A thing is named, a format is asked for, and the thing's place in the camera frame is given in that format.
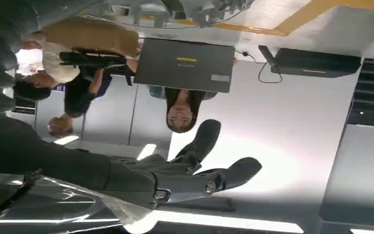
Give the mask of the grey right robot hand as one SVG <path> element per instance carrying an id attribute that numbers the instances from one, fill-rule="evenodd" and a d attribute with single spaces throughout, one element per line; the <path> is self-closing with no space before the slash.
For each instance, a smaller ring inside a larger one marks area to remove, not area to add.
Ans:
<path id="1" fill-rule="evenodd" d="M 220 122 L 206 120 L 183 161 L 126 159 L 82 152 L 42 140 L 6 115 L 15 102 L 21 37 L 96 4 L 94 0 L 0 0 L 0 234 L 71 234 L 122 226 L 132 234 L 158 222 L 156 205 L 193 200 L 239 187 L 262 168 L 252 157 L 229 168 L 188 171 L 216 143 Z"/>

